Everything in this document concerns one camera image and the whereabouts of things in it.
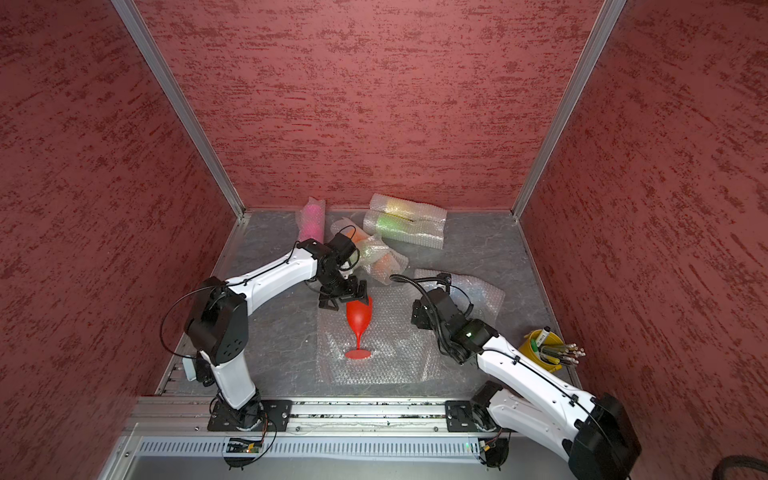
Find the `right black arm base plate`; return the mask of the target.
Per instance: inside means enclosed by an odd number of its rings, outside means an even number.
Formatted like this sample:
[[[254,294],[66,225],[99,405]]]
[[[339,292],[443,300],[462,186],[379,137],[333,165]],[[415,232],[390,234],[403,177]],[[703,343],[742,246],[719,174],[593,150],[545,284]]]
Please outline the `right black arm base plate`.
[[[488,410],[468,400],[447,400],[444,403],[447,430],[450,433],[480,433],[496,435],[498,433],[520,436],[510,428],[502,428],[492,419]]]

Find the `pink glass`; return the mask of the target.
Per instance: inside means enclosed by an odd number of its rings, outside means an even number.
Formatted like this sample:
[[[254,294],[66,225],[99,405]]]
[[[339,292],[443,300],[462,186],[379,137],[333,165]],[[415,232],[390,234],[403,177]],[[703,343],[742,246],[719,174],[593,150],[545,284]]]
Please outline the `pink glass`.
[[[306,205],[296,214],[298,242],[316,240],[324,242],[326,202],[310,197]]]

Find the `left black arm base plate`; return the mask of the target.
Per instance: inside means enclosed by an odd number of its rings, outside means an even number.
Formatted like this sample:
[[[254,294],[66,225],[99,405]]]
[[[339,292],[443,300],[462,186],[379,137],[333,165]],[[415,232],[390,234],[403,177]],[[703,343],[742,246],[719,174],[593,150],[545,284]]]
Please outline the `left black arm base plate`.
[[[251,400],[240,409],[217,400],[210,412],[210,432],[258,432],[271,428],[285,432],[291,416],[291,400]]]

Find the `clear bubble wrap sheet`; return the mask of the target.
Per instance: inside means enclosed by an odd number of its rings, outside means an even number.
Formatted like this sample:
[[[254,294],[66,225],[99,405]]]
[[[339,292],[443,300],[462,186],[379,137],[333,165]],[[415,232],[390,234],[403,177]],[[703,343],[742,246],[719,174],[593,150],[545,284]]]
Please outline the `clear bubble wrap sheet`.
[[[434,337],[410,322],[411,296],[379,289],[372,299],[372,321],[361,337],[361,347],[371,352],[366,359],[346,357],[356,346],[356,337],[344,312],[317,312],[318,379],[335,385],[372,385],[421,383],[443,377],[445,368]]]

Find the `red wine glass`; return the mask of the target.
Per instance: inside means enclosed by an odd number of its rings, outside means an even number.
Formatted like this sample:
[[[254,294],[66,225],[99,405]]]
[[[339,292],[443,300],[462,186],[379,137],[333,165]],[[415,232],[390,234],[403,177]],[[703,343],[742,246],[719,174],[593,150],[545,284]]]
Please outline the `red wine glass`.
[[[355,348],[347,351],[345,357],[350,360],[364,360],[371,356],[369,350],[362,348],[362,337],[367,331],[373,316],[373,303],[370,297],[346,304],[346,319],[355,336]]]

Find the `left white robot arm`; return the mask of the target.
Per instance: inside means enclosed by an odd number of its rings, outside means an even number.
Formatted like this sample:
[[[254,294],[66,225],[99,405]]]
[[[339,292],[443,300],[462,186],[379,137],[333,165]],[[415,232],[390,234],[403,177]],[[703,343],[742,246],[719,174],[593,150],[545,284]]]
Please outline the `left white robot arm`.
[[[358,248],[342,233],[325,244],[310,238],[251,272],[227,280],[210,277],[195,291],[185,333],[211,368],[228,407],[241,411],[257,397],[244,358],[249,317],[282,292],[310,281],[320,283],[321,309],[337,311],[352,301],[367,304],[367,283],[351,273],[358,258]]]

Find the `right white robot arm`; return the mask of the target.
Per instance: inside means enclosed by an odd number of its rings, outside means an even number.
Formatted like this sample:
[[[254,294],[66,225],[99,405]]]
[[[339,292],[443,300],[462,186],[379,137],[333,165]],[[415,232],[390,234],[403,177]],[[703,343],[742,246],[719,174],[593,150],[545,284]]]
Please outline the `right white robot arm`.
[[[596,397],[527,358],[497,330],[468,318],[445,290],[417,288],[411,323],[431,330],[441,354],[473,359],[499,388],[481,402],[500,428],[527,436],[566,461],[578,479],[629,479],[642,447],[624,405]]]

